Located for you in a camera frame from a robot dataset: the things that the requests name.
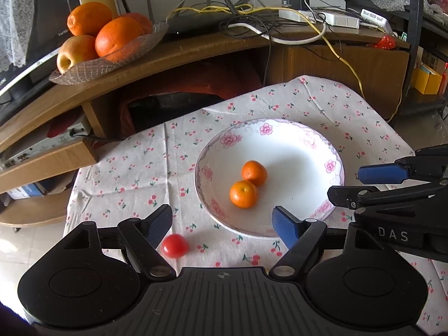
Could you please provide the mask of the small mandarin orange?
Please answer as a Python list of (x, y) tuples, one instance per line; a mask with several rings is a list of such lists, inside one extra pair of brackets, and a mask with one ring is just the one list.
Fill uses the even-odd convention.
[(261, 186), (267, 181), (267, 169), (257, 161), (246, 162), (241, 168), (241, 177), (255, 186)]

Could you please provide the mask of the yellow red apple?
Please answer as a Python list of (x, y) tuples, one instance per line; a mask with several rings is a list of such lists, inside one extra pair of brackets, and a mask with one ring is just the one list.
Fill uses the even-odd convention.
[(76, 64), (97, 59), (95, 41), (96, 39), (89, 35), (73, 36), (67, 39), (60, 47), (57, 57), (59, 72), (64, 74)]

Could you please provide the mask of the oval orange kumquat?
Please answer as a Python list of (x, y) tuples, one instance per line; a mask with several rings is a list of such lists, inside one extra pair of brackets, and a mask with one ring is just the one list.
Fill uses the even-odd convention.
[(250, 181), (235, 182), (229, 191), (229, 199), (241, 209), (254, 207), (257, 204), (257, 198), (257, 187)]

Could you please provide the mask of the white floral porcelain bowl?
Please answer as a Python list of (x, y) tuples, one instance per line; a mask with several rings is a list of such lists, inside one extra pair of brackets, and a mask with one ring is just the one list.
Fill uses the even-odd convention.
[[(254, 207), (241, 209), (229, 199), (251, 160), (267, 169)], [(312, 128), (285, 119), (254, 119), (234, 124), (213, 137), (200, 153), (194, 185), (202, 207), (223, 228), (255, 238), (275, 238), (272, 211), (282, 206), (298, 219), (324, 220), (334, 209), (331, 186), (345, 182), (336, 148)]]

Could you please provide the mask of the glass fruit dish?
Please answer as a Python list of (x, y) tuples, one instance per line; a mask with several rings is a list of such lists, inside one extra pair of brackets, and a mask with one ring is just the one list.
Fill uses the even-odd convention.
[(64, 74), (56, 69), (49, 76), (49, 80), (66, 86), (95, 80), (146, 55), (161, 42), (168, 28), (167, 22), (159, 22), (153, 26), (152, 33), (139, 36), (118, 51), (98, 59), (75, 64)]

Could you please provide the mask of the white lace cloth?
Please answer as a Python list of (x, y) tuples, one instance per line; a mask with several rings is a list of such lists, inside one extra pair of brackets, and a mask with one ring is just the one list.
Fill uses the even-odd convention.
[(26, 63), (34, 0), (1, 0), (1, 72)]

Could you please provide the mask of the wooden TV cabinet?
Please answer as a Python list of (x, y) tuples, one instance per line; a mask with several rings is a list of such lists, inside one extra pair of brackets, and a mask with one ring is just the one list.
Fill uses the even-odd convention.
[(348, 184), (361, 165), (412, 153), (385, 121), (399, 101), (402, 51), (349, 43), (339, 61), (326, 46), (266, 48), (212, 35), (156, 52), (173, 55), (174, 64), (157, 72), (141, 61), (89, 84), (55, 87), (9, 122), (47, 121), (79, 107), (112, 142), (81, 139), (25, 168), (23, 178), (66, 172), (75, 184), (2, 207), (2, 225), (113, 225), (163, 203), (185, 225), (207, 221), (193, 187), (197, 157), (215, 134), (251, 118), (302, 122), (323, 134), (341, 155)]

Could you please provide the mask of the white adapter box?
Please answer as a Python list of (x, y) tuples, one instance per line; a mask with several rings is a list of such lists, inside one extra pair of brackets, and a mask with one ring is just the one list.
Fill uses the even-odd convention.
[(380, 16), (372, 11), (369, 11), (367, 9), (362, 9), (361, 10), (361, 19), (370, 24), (370, 25), (374, 25), (378, 28), (380, 28), (382, 31), (384, 31), (386, 34), (388, 35), (393, 35), (393, 30), (391, 28), (391, 26), (389, 25), (388, 20), (386, 19), (386, 17)]

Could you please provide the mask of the red plastic item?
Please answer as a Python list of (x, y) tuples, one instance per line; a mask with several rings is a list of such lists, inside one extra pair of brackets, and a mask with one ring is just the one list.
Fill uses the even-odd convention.
[(384, 35), (381, 40), (374, 44), (374, 48), (391, 50), (396, 48), (396, 41), (390, 35)]

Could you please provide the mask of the white power strip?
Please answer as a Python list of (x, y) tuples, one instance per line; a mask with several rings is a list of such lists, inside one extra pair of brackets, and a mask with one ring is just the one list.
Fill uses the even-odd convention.
[(295, 21), (298, 23), (306, 24), (306, 20), (309, 20), (313, 24), (323, 23), (332, 27), (344, 27), (359, 29), (360, 20), (357, 17), (351, 17), (349, 15), (343, 15), (336, 12), (327, 11), (300, 11), (300, 14), (290, 10), (279, 10), (279, 17), (286, 20)]

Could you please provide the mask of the red cherry tomato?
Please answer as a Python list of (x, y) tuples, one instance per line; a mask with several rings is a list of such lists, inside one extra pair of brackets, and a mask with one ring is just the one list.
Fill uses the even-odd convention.
[(170, 259), (179, 259), (189, 252), (189, 244), (180, 234), (170, 234), (163, 239), (161, 250)]

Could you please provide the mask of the large orange top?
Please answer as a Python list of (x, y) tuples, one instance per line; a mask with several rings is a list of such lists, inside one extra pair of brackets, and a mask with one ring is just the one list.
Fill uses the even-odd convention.
[(101, 2), (86, 2), (67, 17), (67, 28), (74, 36), (96, 36), (112, 20), (112, 11)]

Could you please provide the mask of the orange fruit behind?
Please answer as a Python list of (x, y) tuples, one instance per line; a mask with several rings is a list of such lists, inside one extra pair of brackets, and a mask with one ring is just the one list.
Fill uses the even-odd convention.
[(142, 27), (142, 29), (144, 30), (145, 34), (150, 34), (153, 32), (153, 23), (152, 21), (146, 17), (145, 15), (142, 15), (140, 13), (127, 13), (125, 14), (126, 17), (131, 17), (134, 20), (136, 20)]

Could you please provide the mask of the television screen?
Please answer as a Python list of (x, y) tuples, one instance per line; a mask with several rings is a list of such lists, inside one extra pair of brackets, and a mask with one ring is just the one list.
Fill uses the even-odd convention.
[(12, 90), (58, 53), (66, 20), (80, 0), (1, 0), (1, 105)]

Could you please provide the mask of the yellow box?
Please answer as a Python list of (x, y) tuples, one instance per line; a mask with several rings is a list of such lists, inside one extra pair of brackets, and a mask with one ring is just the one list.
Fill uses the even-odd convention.
[(411, 87), (418, 90), (422, 95), (437, 95), (442, 76), (428, 67), (426, 64), (419, 64), (413, 71)]

